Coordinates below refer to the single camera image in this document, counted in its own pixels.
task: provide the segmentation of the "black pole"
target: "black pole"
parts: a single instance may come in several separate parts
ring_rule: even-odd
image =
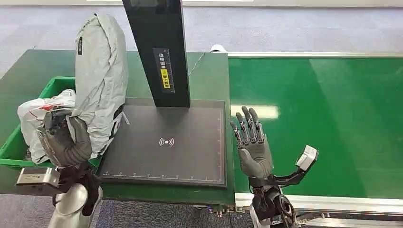
[[[123,0],[155,106],[190,107],[181,0]]]

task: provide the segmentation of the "wireless symbol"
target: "wireless symbol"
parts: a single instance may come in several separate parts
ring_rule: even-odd
[[[170,140],[165,140],[164,138],[161,138],[159,140],[158,144],[160,146],[163,146],[163,145],[173,146],[175,144],[175,140],[173,138],[171,138]]]

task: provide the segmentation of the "cable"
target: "cable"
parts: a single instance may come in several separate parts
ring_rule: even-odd
[[[203,54],[200,56],[200,58],[196,61],[196,63],[193,66],[193,69],[190,71],[190,73],[188,74],[188,76],[190,77],[190,74],[193,72],[193,70],[196,69],[197,64],[200,62],[200,60],[203,58],[203,56],[206,54],[206,52],[203,52]]]

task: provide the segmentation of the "label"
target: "label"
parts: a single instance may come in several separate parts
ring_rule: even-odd
[[[77,52],[79,56],[83,55],[83,37],[80,37],[80,39],[78,39]]]
[[[41,175],[27,175],[24,177],[24,179],[27,179],[27,180],[40,179],[40,178],[41,178]]]
[[[157,64],[158,80],[161,82],[162,92],[175,93],[169,50],[166,48],[153,48],[153,53]]]

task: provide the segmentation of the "plastic bag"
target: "plastic bag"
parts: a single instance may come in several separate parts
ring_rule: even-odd
[[[67,89],[52,98],[38,98],[27,101],[18,107],[17,114],[21,122],[21,132],[25,143],[29,146],[31,158],[35,164],[48,159],[35,132],[42,125],[45,113],[55,106],[73,108],[75,102],[76,93],[72,89]]]

